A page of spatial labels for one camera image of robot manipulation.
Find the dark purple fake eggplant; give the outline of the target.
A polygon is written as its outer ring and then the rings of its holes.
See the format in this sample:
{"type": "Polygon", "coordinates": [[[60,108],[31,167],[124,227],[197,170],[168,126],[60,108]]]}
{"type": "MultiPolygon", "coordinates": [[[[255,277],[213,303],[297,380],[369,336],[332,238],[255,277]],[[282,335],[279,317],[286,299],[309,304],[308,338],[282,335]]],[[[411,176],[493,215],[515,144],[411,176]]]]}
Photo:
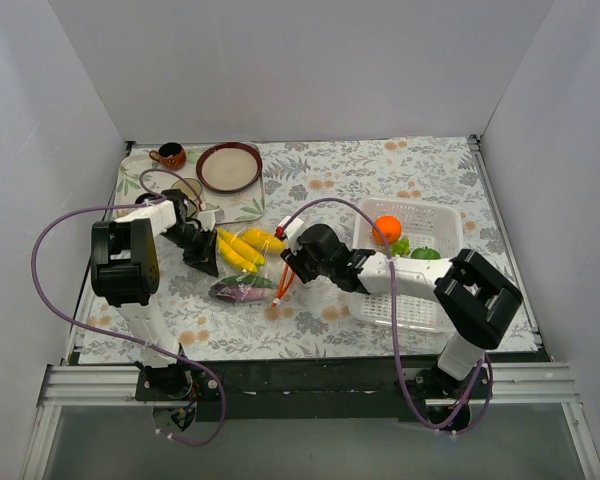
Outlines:
{"type": "Polygon", "coordinates": [[[253,284],[220,281],[210,287],[208,294],[212,299],[220,302],[241,304],[270,300],[273,298],[275,290],[253,284]]]}

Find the green fake bell pepper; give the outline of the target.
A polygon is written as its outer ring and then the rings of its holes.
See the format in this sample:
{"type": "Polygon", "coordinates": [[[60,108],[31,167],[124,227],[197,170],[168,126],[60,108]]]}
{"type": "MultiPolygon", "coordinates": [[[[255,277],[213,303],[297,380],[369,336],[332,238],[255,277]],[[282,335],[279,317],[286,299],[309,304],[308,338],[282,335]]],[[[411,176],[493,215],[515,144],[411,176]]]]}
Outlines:
{"type": "Polygon", "coordinates": [[[435,249],[421,247],[411,252],[411,258],[416,260],[438,260],[441,259],[441,254],[435,249]]]}

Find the clear zip top bag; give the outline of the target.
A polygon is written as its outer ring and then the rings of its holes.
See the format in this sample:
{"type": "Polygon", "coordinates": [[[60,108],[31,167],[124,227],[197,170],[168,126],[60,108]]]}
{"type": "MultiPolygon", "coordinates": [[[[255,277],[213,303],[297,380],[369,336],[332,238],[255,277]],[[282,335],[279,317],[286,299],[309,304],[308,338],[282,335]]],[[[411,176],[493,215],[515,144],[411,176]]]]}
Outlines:
{"type": "Polygon", "coordinates": [[[296,280],[296,274],[281,259],[286,243],[260,228],[238,233],[217,228],[217,252],[232,275],[213,284],[211,299],[231,304],[270,302],[276,307],[296,280]]]}

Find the yellow fake banana bunch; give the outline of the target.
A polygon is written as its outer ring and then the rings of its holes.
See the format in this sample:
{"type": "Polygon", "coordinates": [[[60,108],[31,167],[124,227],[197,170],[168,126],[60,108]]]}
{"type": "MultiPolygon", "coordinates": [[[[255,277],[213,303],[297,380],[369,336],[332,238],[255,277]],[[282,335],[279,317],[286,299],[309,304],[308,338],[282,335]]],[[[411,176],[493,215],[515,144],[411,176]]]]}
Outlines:
{"type": "Polygon", "coordinates": [[[240,272],[256,274],[266,263],[261,253],[224,229],[217,229],[217,246],[223,258],[240,272]]]}

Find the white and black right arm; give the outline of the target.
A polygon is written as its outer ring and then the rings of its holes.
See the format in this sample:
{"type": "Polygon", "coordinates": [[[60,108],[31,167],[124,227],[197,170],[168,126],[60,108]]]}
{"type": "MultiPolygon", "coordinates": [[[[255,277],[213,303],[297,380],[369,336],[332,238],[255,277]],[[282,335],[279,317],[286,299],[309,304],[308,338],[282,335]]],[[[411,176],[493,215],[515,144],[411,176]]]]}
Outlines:
{"type": "Polygon", "coordinates": [[[429,374],[444,397],[466,389],[474,366],[500,345],[523,301],[520,290],[471,249],[453,258],[389,258],[371,249],[349,249],[331,227],[308,227],[299,219],[277,227],[275,236],[287,243],[281,258],[302,283],[323,276],[344,292],[387,295],[393,326],[400,295],[439,304],[455,328],[429,374]]]}

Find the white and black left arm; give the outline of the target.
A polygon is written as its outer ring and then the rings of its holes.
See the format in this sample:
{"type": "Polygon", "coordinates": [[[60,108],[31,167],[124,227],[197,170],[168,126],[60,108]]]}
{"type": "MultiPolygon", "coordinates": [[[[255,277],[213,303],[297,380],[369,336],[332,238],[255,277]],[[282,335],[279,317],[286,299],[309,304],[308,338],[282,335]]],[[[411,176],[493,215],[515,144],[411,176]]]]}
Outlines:
{"type": "Polygon", "coordinates": [[[147,204],[116,220],[91,228],[91,285],[96,296],[114,307],[132,337],[160,348],[149,349],[137,363],[148,385],[173,400],[193,393],[193,377],[172,356],[181,344],[171,334],[155,294],[160,283],[155,238],[162,236],[182,250],[185,265],[216,278],[217,233],[187,217],[190,199],[177,189],[166,199],[147,204]]]}

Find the orange fake fruit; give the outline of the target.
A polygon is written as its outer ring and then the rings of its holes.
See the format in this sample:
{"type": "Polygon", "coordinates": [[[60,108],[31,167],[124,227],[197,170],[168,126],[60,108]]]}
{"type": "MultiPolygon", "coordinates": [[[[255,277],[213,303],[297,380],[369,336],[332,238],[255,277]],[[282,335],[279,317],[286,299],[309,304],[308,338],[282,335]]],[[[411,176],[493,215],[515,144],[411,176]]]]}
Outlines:
{"type": "Polygon", "coordinates": [[[402,225],[400,221],[390,215],[378,217],[375,220],[375,227],[372,229],[374,241],[378,245],[383,245],[384,241],[394,244],[402,237],[402,225]]]}

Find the small green fake cucumber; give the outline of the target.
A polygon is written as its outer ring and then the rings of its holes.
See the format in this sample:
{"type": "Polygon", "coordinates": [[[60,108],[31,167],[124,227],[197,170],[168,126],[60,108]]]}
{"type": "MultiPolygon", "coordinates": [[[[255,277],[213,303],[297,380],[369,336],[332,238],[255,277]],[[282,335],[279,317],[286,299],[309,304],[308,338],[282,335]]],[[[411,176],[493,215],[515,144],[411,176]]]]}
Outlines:
{"type": "Polygon", "coordinates": [[[274,289],[274,283],[259,275],[239,275],[230,276],[223,279],[223,281],[230,285],[251,285],[256,288],[274,289]]]}

